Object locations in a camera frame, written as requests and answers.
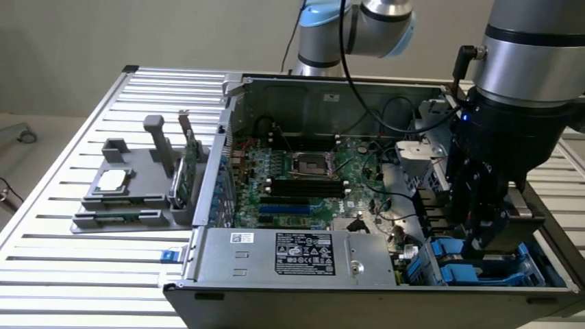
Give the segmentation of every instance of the metal grating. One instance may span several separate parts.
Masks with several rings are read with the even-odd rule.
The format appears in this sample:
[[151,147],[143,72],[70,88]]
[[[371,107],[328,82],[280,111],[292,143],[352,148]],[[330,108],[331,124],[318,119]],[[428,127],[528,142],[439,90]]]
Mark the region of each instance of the metal grating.
[[[179,278],[180,265],[159,263],[162,250],[184,245],[191,231],[72,235],[80,207],[103,157],[107,138],[154,147],[142,120],[162,114],[164,131],[183,145],[179,110],[191,111],[196,137],[211,146],[224,110],[224,73],[140,69],[123,74],[50,168],[14,220],[0,233],[0,327],[184,328],[162,290],[159,274]],[[547,206],[585,254],[585,171],[560,144],[553,158],[531,172]],[[583,328],[585,313],[568,322],[527,328]]]

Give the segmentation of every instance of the metal frame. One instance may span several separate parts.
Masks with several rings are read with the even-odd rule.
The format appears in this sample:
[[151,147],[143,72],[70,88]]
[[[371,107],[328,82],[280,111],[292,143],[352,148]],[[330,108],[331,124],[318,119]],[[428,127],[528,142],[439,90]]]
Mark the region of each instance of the metal frame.
[[[136,125],[140,126],[142,116],[156,113],[176,116],[180,107],[199,108],[195,112],[200,117],[191,116],[194,125],[215,126],[216,113],[222,113],[226,104],[210,99],[222,98],[224,76],[226,72],[216,71],[140,68],[136,73],[124,73],[116,79],[0,233],[0,327],[186,327],[159,287],[163,282],[178,280],[186,268],[183,265],[163,265],[159,258],[162,250],[195,243],[200,237],[198,232],[74,236],[68,231],[68,216],[79,209],[78,200],[86,195],[96,172],[94,166],[102,162],[104,137],[123,136],[131,147],[152,147],[150,142],[143,144],[147,133],[135,129]],[[444,80],[375,79],[380,82],[448,83]],[[142,104],[142,109],[128,110],[132,104]],[[182,134],[179,124],[167,127],[171,134],[175,134],[175,129]],[[532,172],[529,179],[584,255],[585,189],[580,182],[585,182],[585,177],[563,152],[555,152],[551,161]],[[482,307],[482,301],[478,302],[478,299],[468,300],[474,305],[468,309],[471,312]],[[406,314],[416,312],[416,308],[403,311]],[[584,320],[583,315],[564,321],[580,320]]]

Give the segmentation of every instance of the motherboard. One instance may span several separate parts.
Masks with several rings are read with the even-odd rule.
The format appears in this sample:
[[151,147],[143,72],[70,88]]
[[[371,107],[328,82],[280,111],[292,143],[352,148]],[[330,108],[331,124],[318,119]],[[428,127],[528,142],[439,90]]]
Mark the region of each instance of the motherboard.
[[232,152],[238,184],[235,226],[344,230],[387,211],[383,172],[371,141],[276,138],[240,142]]

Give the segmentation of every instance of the green circuit board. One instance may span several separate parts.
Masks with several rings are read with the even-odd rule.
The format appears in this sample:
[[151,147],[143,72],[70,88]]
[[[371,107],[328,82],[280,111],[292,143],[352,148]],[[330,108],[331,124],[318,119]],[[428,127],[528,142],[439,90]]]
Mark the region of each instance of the green circuit board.
[[[247,147],[247,159],[236,170],[238,181],[238,205],[235,225],[239,228],[298,228],[326,230],[331,227],[335,219],[356,217],[358,211],[368,213],[368,205],[372,199],[376,204],[384,200],[384,196],[375,193],[364,185],[363,164],[368,154],[360,154],[358,147],[368,147],[368,142],[360,139],[347,139],[338,145],[332,152],[311,152],[311,155],[330,159],[332,167],[327,176],[303,175],[294,171],[295,152],[272,150],[258,141]],[[243,154],[238,153],[239,159],[244,160]],[[367,168],[376,172],[376,157],[370,158]],[[274,222],[267,226],[260,221],[259,209],[262,197],[270,196],[266,191],[267,178],[288,180],[344,180],[348,181],[350,194],[342,197],[312,197],[311,214],[290,215],[272,214]],[[376,189],[386,191],[383,181],[375,180],[375,174],[368,181]]]

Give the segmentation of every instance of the power supply label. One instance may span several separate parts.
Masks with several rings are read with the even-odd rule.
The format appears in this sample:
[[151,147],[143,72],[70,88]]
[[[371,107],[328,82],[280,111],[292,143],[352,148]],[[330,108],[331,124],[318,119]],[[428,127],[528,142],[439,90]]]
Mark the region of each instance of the power supply label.
[[331,234],[276,233],[275,270],[282,276],[335,276]]

